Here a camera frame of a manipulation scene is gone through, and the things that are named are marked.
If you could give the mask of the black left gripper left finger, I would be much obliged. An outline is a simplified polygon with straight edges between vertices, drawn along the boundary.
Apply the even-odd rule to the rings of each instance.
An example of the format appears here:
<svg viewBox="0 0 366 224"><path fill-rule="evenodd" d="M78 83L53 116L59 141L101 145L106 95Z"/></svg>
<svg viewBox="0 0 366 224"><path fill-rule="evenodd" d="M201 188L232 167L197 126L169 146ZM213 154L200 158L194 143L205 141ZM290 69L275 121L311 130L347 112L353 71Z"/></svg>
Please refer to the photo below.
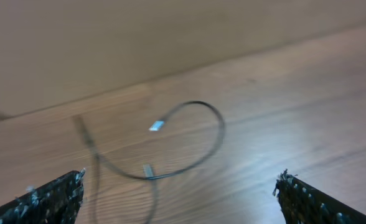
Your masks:
<svg viewBox="0 0 366 224"><path fill-rule="evenodd" d="M85 170L72 170L0 206L0 224L74 224L83 203Z"/></svg>

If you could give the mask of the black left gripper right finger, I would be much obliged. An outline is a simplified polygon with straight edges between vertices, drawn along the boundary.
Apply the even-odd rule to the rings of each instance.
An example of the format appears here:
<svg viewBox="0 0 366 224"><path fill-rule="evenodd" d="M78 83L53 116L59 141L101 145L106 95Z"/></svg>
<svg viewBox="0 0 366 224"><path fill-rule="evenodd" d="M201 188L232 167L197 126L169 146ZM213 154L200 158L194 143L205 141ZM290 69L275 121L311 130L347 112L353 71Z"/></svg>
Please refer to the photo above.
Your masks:
<svg viewBox="0 0 366 224"><path fill-rule="evenodd" d="M366 215L284 170L273 195L289 224L366 224Z"/></svg>

